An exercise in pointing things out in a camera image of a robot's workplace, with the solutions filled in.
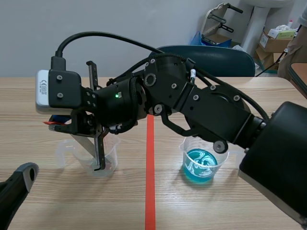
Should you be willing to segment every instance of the white sink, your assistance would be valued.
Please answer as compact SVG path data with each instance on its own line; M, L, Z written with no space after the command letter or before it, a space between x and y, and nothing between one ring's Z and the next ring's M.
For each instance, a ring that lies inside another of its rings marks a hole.
M253 55L260 39L270 8L281 8L295 0L243 0L246 4L254 6L253 15L248 23L244 35L242 48Z
M248 5L257 6L257 7L281 8L293 2L294 0L243 0L243 1Z

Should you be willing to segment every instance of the blue liquid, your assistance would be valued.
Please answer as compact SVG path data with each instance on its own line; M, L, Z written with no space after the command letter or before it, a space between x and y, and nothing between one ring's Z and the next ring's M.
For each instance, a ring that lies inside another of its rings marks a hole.
M188 152L188 156L195 162L201 165L215 166L217 165L216 158L206 150L192 149ZM207 182L213 178L217 168L203 168L193 163L189 158L186 158L184 163L184 172L186 176L194 182Z

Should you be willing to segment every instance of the white wall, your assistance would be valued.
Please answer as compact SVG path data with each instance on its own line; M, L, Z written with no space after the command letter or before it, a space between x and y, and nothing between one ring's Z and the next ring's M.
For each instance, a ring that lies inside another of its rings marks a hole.
M267 30L276 28L279 25L288 24L288 21L293 20L292 28L299 26L297 20L302 14L307 0L295 0L294 3L283 7L271 9L265 23Z
M34 76L50 68L50 57L68 36L105 31L154 47L188 44L216 0L2 0L0 1L0 76ZM229 19L241 41L251 8ZM88 76L86 61L97 63L99 76L115 77L149 55L149 51L109 38L83 38L64 50L67 70Z

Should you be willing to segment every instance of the red tape line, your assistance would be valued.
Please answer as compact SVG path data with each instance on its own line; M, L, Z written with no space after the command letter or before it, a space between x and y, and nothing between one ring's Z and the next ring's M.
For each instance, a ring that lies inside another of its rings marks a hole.
M154 116L147 116L145 230L155 230Z

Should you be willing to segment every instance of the cup with blue liquid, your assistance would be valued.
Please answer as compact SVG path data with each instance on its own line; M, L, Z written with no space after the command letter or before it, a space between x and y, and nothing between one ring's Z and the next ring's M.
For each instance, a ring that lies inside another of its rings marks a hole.
M213 143L198 137L185 138L179 148L183 151L183 171L196 183L211 180L229 155L229 152L216 153Z

